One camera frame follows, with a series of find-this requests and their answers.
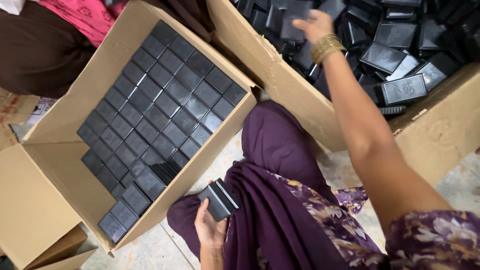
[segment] gold bracelet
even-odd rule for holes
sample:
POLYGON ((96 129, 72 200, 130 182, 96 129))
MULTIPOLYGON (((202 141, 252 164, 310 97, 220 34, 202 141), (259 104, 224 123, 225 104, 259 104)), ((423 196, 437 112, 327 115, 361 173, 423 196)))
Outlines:
POLYGON ((335 34, 325 35, 312 44, 311 56, 315 64, 319 65, 332 52, 345 50, 335 34))

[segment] pink floral fabric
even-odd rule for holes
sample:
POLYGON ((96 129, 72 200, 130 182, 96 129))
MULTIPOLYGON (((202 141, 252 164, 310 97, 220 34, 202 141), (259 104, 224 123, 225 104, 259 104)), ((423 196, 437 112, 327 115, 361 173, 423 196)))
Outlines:
POLYGON ((120 1, 108 8, 101 0, 40 0, 39 4, 74 25, 92 45, 98 47, 126 2, 120 1))

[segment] forearm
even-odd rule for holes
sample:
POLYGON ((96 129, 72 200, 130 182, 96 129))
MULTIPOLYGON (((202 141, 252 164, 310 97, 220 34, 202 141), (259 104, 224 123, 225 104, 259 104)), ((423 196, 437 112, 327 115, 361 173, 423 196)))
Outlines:
POLYGON ((223 250, 217 248, 200 248, 202 270, 223 270, 223 250))

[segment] floral print fabric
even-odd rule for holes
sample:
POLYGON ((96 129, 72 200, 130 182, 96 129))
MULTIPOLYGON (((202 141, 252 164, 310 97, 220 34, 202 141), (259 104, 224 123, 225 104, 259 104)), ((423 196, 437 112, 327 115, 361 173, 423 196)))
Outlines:
MULTIPOLYGON (((352 269, 480 269, 480 219, 472 212, 408 213, 392 222, 386 255, 350 213, 297 181, 277 178, 302 202, 352 269)), ((340 204, 356 214, 367 198, 362 192, 356 188, 333 193, 337 198, 342 194, 340 204)))

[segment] cardboard box flap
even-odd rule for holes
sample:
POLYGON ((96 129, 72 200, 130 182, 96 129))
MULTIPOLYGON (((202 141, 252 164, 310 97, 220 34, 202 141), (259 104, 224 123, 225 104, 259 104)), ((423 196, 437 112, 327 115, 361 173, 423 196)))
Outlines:
POLYGON ((95 251, 96 249, 93 249, 77 256, 37 268, 36 270, 77 270, 88 260, 88 258, 90 258, 92 254, 95 253, 95 251))
POLYGON ((0 246, 23 269, 81 220, 22 145, 0 152, 0 172, 0 246))

